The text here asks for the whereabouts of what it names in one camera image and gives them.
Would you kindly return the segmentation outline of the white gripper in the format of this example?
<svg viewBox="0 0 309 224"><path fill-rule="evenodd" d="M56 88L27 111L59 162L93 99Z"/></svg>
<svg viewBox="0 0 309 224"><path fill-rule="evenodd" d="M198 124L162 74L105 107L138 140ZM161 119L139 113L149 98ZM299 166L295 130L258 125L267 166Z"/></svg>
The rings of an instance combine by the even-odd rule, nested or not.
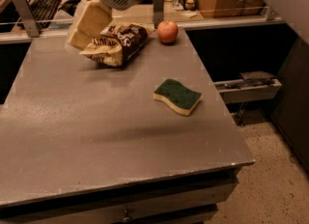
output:
<svg viewBox="0 0 309 224"><path fill-rule="evenodd" d="M103 0L107 7L102 0L81 0L73 16L67 44L76 49L83 49L112 21L112 9L123 11L143 1Z"/></svg>

